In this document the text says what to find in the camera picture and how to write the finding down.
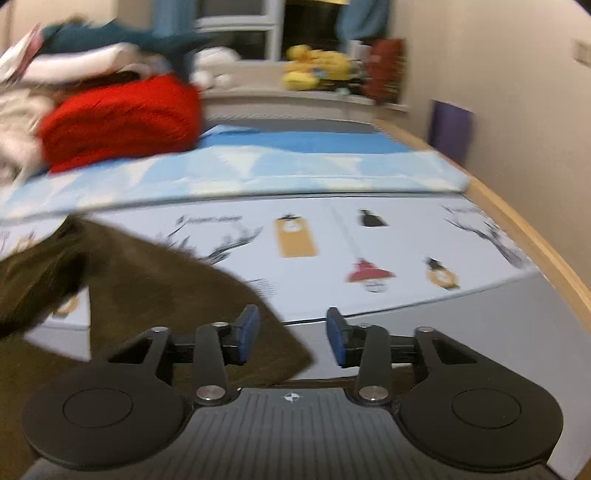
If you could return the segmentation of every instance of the purple folder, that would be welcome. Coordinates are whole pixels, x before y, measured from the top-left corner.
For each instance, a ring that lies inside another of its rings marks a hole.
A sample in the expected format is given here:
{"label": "purple folder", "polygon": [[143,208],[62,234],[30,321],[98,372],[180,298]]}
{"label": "purple folder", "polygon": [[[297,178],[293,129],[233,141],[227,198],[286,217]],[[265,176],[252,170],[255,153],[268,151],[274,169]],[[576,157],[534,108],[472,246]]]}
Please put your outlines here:
{"label": "purple folder", "polygon": [[433,100],[429,145],[464,166],[472,139],[472,118],[471,111]]}

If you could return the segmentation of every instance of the yellow stuffed toy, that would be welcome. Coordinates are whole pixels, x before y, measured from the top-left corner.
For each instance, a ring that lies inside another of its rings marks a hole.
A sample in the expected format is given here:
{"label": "yellow stuffed toy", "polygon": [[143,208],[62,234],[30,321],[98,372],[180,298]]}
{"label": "yellow stuffed toy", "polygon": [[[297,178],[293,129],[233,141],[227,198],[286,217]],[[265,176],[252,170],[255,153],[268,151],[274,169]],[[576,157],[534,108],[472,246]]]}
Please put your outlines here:
{"label": "yellow stuffed toy", "polygon": [[351,63],[343,53],[295,45],[287,50],[286,56],[291,61],[285,64],[283,82],[289,90],[312,90],[321,81],[341,82],[350,79]]}

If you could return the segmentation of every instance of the bed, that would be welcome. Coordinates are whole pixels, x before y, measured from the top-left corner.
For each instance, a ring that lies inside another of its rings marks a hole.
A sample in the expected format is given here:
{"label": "bed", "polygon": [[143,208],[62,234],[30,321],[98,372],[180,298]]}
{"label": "bed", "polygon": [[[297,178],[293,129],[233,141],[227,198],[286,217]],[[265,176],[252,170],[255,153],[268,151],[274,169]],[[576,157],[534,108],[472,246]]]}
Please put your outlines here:
{"label": "bed", "polygon": [[[433,326],[552,393],[564,430],[549,464],[567,479],[583,469],[589,292],[482,183],[386,121],[212,118],[196,152],[5,189],[0,257],[70,212],[188,252],[249,284],[309,348],[300,381],[356,373],[334,363],[330,306],[392,335]],[[88,359],[89,326],[82,291],[28,338]],[[55,475],[39,460],[25,478]]]}

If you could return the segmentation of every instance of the blue gripper pad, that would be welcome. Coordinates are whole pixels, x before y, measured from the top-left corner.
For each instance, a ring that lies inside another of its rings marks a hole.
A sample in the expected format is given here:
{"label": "blue gripper pad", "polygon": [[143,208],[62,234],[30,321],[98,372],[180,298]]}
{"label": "blue gripper pad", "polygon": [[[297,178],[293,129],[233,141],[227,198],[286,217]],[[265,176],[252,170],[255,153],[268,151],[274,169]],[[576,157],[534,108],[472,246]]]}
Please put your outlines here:
{"label": "blue gripper pad", "polygon": [[260,315],[258,308],[254,305],[249,305],[238,317],[235,322],[235,327],[238,328],[238,355],[240,361],[248,362],[251,357],[252,347],[258,335],[260,325]]}
{"label": "blue gripper pad", "polygon": [[349,328],[346,320],[337,309],[334,307],[328,309],[326,312],[326,336],[328,337],[335,360],[340,367],[344,366],[346,360],[346,331]]}

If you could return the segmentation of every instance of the lamp print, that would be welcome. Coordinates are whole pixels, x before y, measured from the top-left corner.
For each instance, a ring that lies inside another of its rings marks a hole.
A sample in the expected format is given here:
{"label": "lamp print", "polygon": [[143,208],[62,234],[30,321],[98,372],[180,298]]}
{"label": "lamp print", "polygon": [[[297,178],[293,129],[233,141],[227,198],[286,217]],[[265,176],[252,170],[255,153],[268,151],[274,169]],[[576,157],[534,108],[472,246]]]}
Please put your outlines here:
{"label": "lamp print", "polygon": [[457,275],[454,272],[449,271],[437,260],[427,258],[426,264],[429,267],[427,278],[431,283],[438,287],[445,288],[446,290],[453,290],[454,288],[460,287],[457,283]]}
{"label": "lamp print", "polygon": [[384,220],[378,215],[373,214],[370,210],[360,210],[359,220],[363,226],[388,226]]}
{"label": "lamp print", "polygon": [[386,281],[389,278],[394,278],[396,275],[388,270],[382,270],[375,264],[368,262],[361,254],[359,245],[355,243],[349,231],[345,228],[338,213],[331,207],[335,222],[343,233],[343,238],[347,240],[349,248],[353,254],[358,258],[354,265],[354,270],[347,275],[346,281],[348,283],[361,283],[367,291],[372,293],[383,293],[388,289]]}
{"label": "lamp print", "polygon": [[275,232],[281,251],[286,258],[315,257],[318,250],[312,240],[308,222],[292,214],[275,220]]}
{"label": "lamp print", "polygon": [[372,293],[383,293],[387,290],[386,282],[388,278],[394,278],[392,272],[382,270],[373,263],[364,258],[360,258],[355,266],[354,272],[347,277],[349,283],[362,283],[367,291]]}

